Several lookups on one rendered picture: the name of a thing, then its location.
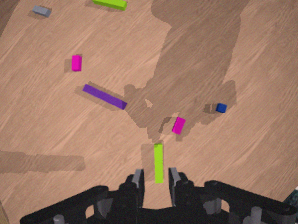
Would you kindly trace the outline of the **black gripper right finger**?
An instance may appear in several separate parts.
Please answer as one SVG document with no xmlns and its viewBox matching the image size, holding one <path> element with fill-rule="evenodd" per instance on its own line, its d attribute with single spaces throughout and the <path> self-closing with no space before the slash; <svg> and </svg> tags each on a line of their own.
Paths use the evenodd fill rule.
<svg viewBox="0 0 298 224">
<path fill-rule="evenodd" d="M 176 167 L 168 168 L 168 175 L 176 224 L 209 224 L 208 215 L 229 224 L 295 224 L 293 205 L 216 180 L 197 187 Z M 229 212 L 221 209 L 221 199 L 229 204 Z"/>
</svg>

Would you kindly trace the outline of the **small blue cube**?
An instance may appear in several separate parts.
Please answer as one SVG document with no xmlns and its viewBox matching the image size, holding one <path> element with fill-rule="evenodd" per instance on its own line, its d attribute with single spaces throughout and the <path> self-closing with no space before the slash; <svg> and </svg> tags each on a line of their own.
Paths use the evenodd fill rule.
<svg viewBox="0 0 298 224">
<path fill-rule="evenodd" d="M 217 104 L 217 107 L 216 107 L 216 111 L 217 112 L 221 112 L 221 113 L 225 113 L 226 112 L 226 108 L 227 108 L 227 105 L 218 103 Z"/>
</svg>

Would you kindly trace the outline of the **grey rod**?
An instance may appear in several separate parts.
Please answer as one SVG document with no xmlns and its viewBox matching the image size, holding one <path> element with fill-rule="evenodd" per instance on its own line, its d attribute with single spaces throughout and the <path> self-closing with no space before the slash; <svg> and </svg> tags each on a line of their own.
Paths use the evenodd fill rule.
<svg viewBox="0 0 298 224">
<path fill-rule="evenodd" d="M 36 6 L 36 5 L 32 9 L 32 11 L 35 14 L 42 15 L 42 16 L 45 16 L 45 17 L 49 17 L 50 14 L 51 14 L 51 11 L 49 9 L 46 9 L 46 8 L 43 8 L 43 7 L 40 7 L 40 6 Z"/>
</svg>

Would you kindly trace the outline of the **purple rod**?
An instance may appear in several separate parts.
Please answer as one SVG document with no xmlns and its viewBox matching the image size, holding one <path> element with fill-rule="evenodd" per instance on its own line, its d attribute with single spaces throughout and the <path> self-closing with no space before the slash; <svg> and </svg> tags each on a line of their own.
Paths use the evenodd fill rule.
<svg viewBox="0 0 298 224">
<path fill-rule="evenodd" d="M 122 110 L 124 110 L 126 105 L 127 105 L 126 102 L 124 102 L 124 101 L 122 101 L 122 100 L 120 100 L 116 97 L 113 97 L 113 96 L 111 96 L 111 95 L 109 95 L 109 94 L 107 94 L 103 91 L 100 91 L 100 90 L 98 90 L 98 89 L 96 89 L 96 88 L 94 88 L 94 87 L 92 87 L 88 84 L 85 84 L 82 91 L 84 91 L 86 93 L 89 93 L 89 94 L 91 94 L 91 95 L 93 95 L 93 96 L 95 96 L 95 97 L 97 97 L 97 98 L 99 98 L 99 99 L 101 99 L 105 102 L 108 102 L 108 103 L 110 103 L 110 104 L 112 104 L 112 105 L 114 105 L 114 106 L 116 106 L 116 107 L 118 107 Z"/>
</svg>

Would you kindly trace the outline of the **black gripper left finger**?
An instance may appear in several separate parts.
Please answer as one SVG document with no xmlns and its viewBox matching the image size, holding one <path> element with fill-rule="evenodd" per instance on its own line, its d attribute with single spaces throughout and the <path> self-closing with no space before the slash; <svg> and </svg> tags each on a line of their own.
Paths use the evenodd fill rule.
<svg viewBox="0 0 298 224">
<path fill-rule="evenodd" d="M 136 169 L 118 190 L 109 191 L 105 185 L 92 187 L 22 217 L 20 224 L 97 224 L 102 220 L 104 224 L 138 224 L 137 208 L 143 208 L 144 194 L 144 169 Z M 86 219 L 91 205 L 94 214 Z"/>
</svg>

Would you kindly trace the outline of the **lime green rod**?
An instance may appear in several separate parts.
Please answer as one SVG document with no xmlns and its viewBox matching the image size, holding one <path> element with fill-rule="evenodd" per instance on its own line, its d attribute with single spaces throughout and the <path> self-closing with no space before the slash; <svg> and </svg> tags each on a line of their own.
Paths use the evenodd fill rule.
<svg viewBox="0 0 298 224">
<path fill-rule="evenodd" d="M 125 11 L 127 7 L 126 1 L 123 0 L 92 0 L 94 4 L 111 7 Z"/>
<path fill-rule="evenodd" d="M 155 183 L 163 183 L 162 143 L 154 143 Z"/>
</svg>

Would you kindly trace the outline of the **magenta block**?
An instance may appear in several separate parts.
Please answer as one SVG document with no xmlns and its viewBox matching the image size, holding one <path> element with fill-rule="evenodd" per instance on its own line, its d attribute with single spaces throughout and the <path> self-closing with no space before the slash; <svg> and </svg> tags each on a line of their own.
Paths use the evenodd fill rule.
<svg viewBox="0 0 298 224">
<path fill-rule="evenodd" d="M 185 123 L 185 119 L 177 117 L 175 124 L 173 126 L 172 132 L 177 133 L 180 135 L 183 125 Z"/>
<path fill-rule="evenodd" d="M 79 55 L 72 56 L 72 68 L 74 72 L 81 71 L 82 57 Z"/>
</svg>

